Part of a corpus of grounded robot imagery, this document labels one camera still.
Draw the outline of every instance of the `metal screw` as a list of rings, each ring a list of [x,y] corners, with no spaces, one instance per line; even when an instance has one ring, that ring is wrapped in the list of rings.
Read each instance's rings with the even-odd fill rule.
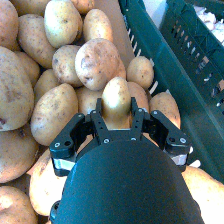
[[[54,147],[57,148],[59,147],[61,144],[58,142],[58,143],[55,143]]]
[[[187,140],[186,140],[185,138],[180,138],[180,142],[182,142],[182,143],[186,143]]]
[[[110,142],[110,140],[108,138],[105,138],[103,142],[108,143],[108,142]]]

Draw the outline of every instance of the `potato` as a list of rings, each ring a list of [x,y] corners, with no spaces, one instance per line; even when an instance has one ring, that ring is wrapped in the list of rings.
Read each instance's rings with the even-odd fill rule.
[[[61,199],[66,178],[55,175],[50,151],[45,151],[36,162],[30,180],[30,201],[38,214],[50,215],[52,205]]]
[[[0,1],[0,46],[13,50],[19,29],[18,14],[8,0]]]
[[[224,185],[199,168],[187,166],[182,175],[192,197],[200,207],[204,222],[222,223]]]
[[[83,24],[83,35],[85,41],[95,38],[104,38],[113,42],[113,31],[109,18],[100,9],[90,10]]]
[[[130,128],[131,95],[127,81],[121,77],[111,79],[102,94],[102,117],[107,128]]]
[[[83,20],[81,15],[79,14],[78,10],[76,10],[76,16],[78,19],[78,31],[77,31],[77,35],[76,38],[74,40],[74,43],[76,43],[81,37],[82,37],[82,31],[83,31]]]
[[[95,0],[71,0],[80,14],[85,15],[94,8]]]
[[[16,54],[0,47],[0,131],[24,126],[33,111],[29,77]]]
[[[0,187],[0,223],[38,223],[29,197],[15,187]]]
[[[53,69],[48,69],[40,76],[35,87],[34,87],[34,103],[36,105],[37,101],[50,89],[59,86],[57,77],[54,74]]]
[[[29,196],[29,188],[30,188],[30,178],[31,176],[27,173],[24,173],[22,176],[8,181],[6,183],[0,183],[1,186],[11,186],[21,190],[27,196]]]
[[[149,112],[153,110],[161,111],[175,126],[180,129],[180,113],[175,99],[171,94],[161,92],[156,94],[149,101]]]
[[[128,89],[131,97],[135,97],[138,107],[149,112],[149,102],[145,90],[135,82],[128,82]]]
[[[44,16],[45,8],[50,0],[10,0],[15,6],[19,16],[36,14]]]
[[[34,88],[40,76],[40,66],[25,52],[16,51],[15,54],[19,57],[26,74],[30,78],[32,87]]]
[[[75,58],[75,70],[80,81],[90,90],[103,89],[117,72],[120,55],[109,40],[97,38],[85,43]]]
[[[120,60],[120,62],[119,62],[117,71],[114,73],[113,78],[114,77],[121,77],[126,80],[127,75],[126,75],[126,70],[125,70],[124,63],[122,60]]]
[[[22,176],[34,163],[38,144],[34,140],[30,125],[0,132],[0,183]]]
[[[75,90],[67,83],[45,93],[31,118],[31,131],[38,143],[49,146],[71,118],[78,113]]]
[[[127,68],[127,81],[136,82],[143,89],[148,89],[154,78],[154,70],[151,62],[144,56],[138,56],[131,60]]]
[[[75,70],[75,57],[79,48],[75,45],[65,45],[55,52],[52,67],[60,83],[68,83],[73,87],[83,86]]]
[[[70,0],[50,1],[45,9],[47,39],[55,48],[71,44],[78,33],[77,9]]]
[[[85,115],[96,109],[97,98],[101,98],[103,93],[103,90],[92,91],[85,86],[77,88],[75,91],[79,102],[79,113]]]
[[[77,154],[79,154],[92,140],[93,140],[93,136],[87,135],[86,140],[80,145],[77,151]]]
[[[52,68],[56,51],[47,40],[42,16],[27,14],[19,17],[18,41],[22,49],[38,64]]]

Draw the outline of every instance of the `green plastic crate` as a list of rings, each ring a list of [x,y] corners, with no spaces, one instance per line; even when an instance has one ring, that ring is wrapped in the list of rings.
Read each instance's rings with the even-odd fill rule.
[[[119,0],[119,4],[135,55],[154,62],[154,83],[158,82],[158,86],[153,95],[168,89],[178,104],[181,130],[191,138],[194,147],[187,163],[200,160],[202,169],[224,183],[224,115],[213,112],[217,101],[211,98],[210,90],[205,91],[206,96],[201,92],[147,14],[142,1]]]

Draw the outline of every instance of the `pile of potatoes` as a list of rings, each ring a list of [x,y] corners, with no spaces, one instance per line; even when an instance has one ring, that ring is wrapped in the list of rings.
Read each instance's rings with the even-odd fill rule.
[[[1,223],[48,221],[66,181],[54,174],[48,147],[76,113],[94,110],[97,98],[102,98],[102,116],[110,130],[130,128],[131,97],[138,107],[160,110],[181,127],[171,94],[149,94],[154,79],[150,60],[138,56],[125,68],[113,32],[107,15],[94,8],[94,0],[0,1]],[[91,139],[88,136],[78,152]],[[26,174],[30,180],[25,194],[12,185]],[[213,201],[213,208],[209,184],[215,186],[214,197],[224,198],[224,186],[206,175],[191,168],[183,173],[201,209],[200,203],[207,202],[196,197],[195,189],[203,188],[202,182],[208,186],[203,196]],[[192,178],[198,185],[192,185]],[[218,205],[224,209],[220,200]],[[219,217],[212,211],[203,218]]]

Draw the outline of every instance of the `white wall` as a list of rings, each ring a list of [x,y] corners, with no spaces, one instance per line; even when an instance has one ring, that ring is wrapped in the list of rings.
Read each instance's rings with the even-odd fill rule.
[[[143,0],[146,11],[159,28],[166,9],[166,0]]]

